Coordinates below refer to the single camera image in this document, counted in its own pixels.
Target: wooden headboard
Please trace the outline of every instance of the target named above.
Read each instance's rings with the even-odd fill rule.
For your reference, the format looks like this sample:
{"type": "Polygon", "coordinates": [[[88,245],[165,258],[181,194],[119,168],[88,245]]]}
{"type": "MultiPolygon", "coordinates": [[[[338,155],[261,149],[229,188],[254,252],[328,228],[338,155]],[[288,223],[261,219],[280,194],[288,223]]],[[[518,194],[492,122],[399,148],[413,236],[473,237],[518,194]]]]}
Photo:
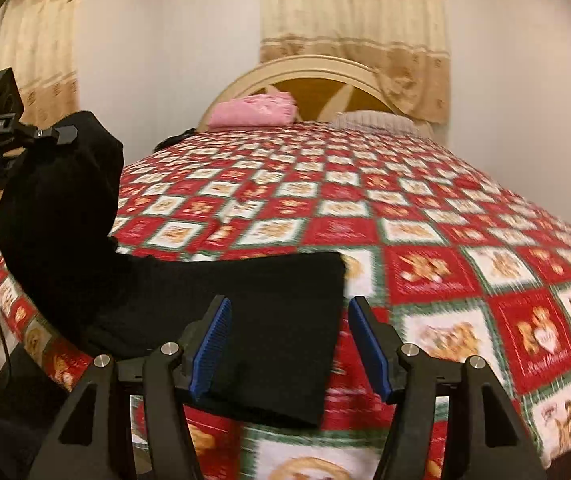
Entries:
{"type": "Polygon", "coordinates": [[[259,65],[219,94],[198,126],[206,130],[215,105],[264,92],[290,92],[299,120],[331,121],[338,112],[395,112],[378,89],[374,72],[360,63],[332,56],[289,56],[259,65]]]}

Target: folded black garment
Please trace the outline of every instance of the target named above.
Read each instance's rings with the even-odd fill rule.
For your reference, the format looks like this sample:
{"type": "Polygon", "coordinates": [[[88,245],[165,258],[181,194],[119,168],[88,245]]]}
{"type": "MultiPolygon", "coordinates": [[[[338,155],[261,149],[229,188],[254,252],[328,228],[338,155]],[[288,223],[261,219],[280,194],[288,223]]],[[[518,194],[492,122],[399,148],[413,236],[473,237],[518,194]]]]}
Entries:
{"type": "Polygon", "coordinates": [[[216,294],[232,331],[198,407],[260,424],[318,426],[343,306],[338,253],[165,262],[114,251],[122,145],[89,112],[71,146],[31,149],[0,203],[0,248],[40,312],[91,353],[144,356],[179,338],[216,294]]]}

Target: red checkered blanket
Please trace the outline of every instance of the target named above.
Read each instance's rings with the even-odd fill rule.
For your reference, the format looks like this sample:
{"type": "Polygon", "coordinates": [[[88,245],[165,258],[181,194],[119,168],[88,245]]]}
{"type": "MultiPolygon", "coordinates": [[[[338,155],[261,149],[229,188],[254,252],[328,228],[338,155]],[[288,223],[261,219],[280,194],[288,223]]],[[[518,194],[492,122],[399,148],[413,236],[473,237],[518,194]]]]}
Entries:
{"type": "MultiPolygon", "coordinates": [[[[119,250],[168,260],[337,250],[346,298],[428,354],[491,365],[545,465],[571,449],[571,226],[416,137],[299,123],[202,134],[127,167],[119,250]]],[[[88,364],[38,314],[0,259],[0,305],[49,375],[88,364]]],[[[135,440],[144,442],[140,400],[135,440]]],[[[393,409],[376,397],[344,322],[318,431],[187,410],[209,478],[370,479],[393,409]]],[[[426,476],[442,464],[436,406],[426,476]]]]}

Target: pillow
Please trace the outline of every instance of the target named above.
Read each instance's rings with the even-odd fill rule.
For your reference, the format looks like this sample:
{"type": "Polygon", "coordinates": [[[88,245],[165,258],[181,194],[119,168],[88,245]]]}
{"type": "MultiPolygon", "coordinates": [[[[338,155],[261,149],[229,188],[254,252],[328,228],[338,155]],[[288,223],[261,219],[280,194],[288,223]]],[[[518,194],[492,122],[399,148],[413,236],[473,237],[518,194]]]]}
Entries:
{"type": "Polygon", "coordinates": [[[341,112],[336,115],[332,124],[338,128],[349,128],[352,125],[373,126],[387,130],[393,135],[416,135],[415,124],[400,115],[375,110],[357,110],[354,112],[341,112]]]}
{"type": "Polygon", "coordinates": [[[208,130],[243,126],[289,126],[297,108],[289,92],[257,94],[219,103],[214,107],[208,130]]]}

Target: striped pillow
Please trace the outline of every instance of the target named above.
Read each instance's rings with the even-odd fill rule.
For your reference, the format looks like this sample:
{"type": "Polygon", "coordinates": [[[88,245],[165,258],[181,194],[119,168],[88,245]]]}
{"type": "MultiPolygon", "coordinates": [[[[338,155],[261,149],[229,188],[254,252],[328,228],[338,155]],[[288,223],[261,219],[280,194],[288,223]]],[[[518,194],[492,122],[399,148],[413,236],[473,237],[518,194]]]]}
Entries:
{"type": "Polygon", "coordinates": [[[388,112],[376,112],[375,110],[357,110],[354,112],[337,113],[332,125],[338,128],[349,128],[350,126],[372,126],[389,131],[392,135],[416,135],[415,124],[400,115],[388,112]]]}

